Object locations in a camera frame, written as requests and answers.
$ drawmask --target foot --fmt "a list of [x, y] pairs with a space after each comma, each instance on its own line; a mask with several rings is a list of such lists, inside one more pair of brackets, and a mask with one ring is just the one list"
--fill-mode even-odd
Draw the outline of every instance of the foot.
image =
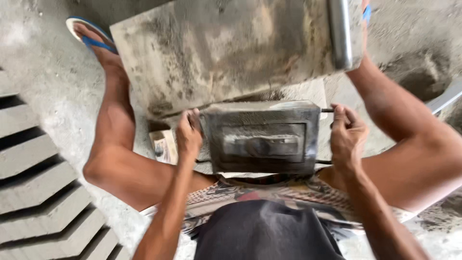
[[[87, 27], [85, 24], [75, 23], [74, 30], [80, 38], [82, 38], [83, 36], [87, 36], [90, 39], [105, 43], [109, 46], [114, 46], [113, 43], [105, 41], [103, 38], [99, 36], [98, 33], [93, 31], [91, 27]], [[124, 71], [122, 60], [120, 59], [119, 55], [114, 54], [105, 48], [97, 46], [91, 46], [91, 48], [93, 49], [96, 58], [98, 59], [99, 63], [101, 63], [101, 66], [104, 68], [104, 70], [107, 70], [109, 68], [118, 68]]]

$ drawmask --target stacked concrete block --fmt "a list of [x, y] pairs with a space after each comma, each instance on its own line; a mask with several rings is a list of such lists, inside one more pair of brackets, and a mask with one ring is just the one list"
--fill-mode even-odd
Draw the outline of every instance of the stacked concrete block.
[[16, 95], [0, 95], [0, 259], [128, 260], [103, 214]]

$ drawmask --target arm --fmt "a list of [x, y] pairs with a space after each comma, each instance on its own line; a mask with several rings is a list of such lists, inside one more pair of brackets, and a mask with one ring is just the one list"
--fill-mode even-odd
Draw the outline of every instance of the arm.
[[333, 107], [331, 149], [334, 170], [343, 177], [375, 256], [377, 259], [429, 259], [412, 234], [395, 219], [388, 204], [364, 173], [361, 155], [367, 126], [353, 110], [341, 105]]
[[175, 256], [193, 167], [202, 144], [198, 114], [197, 109], [182, 114], [176, 131], [179, 160], [175, 177], [138, 245], [133, 260], [171, 260]]

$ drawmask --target blue flip-flop strap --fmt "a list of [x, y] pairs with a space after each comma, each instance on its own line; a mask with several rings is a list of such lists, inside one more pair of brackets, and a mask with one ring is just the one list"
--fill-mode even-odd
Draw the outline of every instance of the blue flip-flop strap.
[[363, 13], [363, 19], [366, 20], [367, 25], [369, 25], [369, 21], [371, 20], [371, 16], [372, 16], [372, 8], [371, 8], [370, 5], [367, 5], [366, 9], [364, 10], [364, 13]]
[[101, 48], [105, 48], [107, 50], [109, 50], [110, 52], [114, 53], [114, 54], [117, 54], [117, 50], [112, 48], [111, 46], [105, 44], [105, 43], [102, 43], [102, 42], [99, 42], [97, 40], [93, 40], [91, 38], [88, 38], [87, 36], [83, 36], [82, 37], [82, 42], [85, 43], [85, 45], [91, 50], [93, 51], [93, 49], [91, 48], [92, 46], [96, 46], [96, 47], [101, 47]]

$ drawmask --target dirty surface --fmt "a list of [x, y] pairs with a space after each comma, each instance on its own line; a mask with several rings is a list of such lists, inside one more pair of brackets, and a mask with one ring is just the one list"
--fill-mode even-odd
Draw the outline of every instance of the dirty surface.
[[[165, 1], [153, 0], [0, 0], [0, 93], [11, 89], [39, 115], [61, 154], [81, 174], [94, 138], [96, 116], [104, 92], [104, 73], [94, 55], [67, 31], [69, 15], [89, 18], [105, 29]], [[378, 64], [389, 64], [399, 56], [424, 50], [449, 57], [448, 75], [462, 72], [462, 3], [457, 0], [372, 0], [368, 49]], [[327, 102], [340, 102], [355, 108], [371, 127], [365, 155], [374, 155], [393, 145], [373, 126], [364, 105], [343, 74], [324, 79]], [[284, 98], [303, 97], [308, 86], [285, 87]], [[131, 99], [137, 121], [135, 152], [154, 158], [144, 108]], [[447, 111], [448, 120], [461, 128], [461, 103]], [[452, 110], [455, 119], [450, 119]], [[319, 158], [330, 158], [328, 137], [332, 118], [321, 121]], [[80, 180], [95, 198], [121, 242], [130, 250], [147, 227], [148, 220], [110, 194]], [[406, 226], [437, 260], [462, 258], [462, 194], [454, 192], [447, 200], [419, 214]], [[366, 238], [342, 241], [347, 259], [374, 259]], [[192, 259], [195, 244], [181, 236], [176, 259]]]
[[111, 31], [149, 118], [334, 72], [325, 0], [177, 0]]

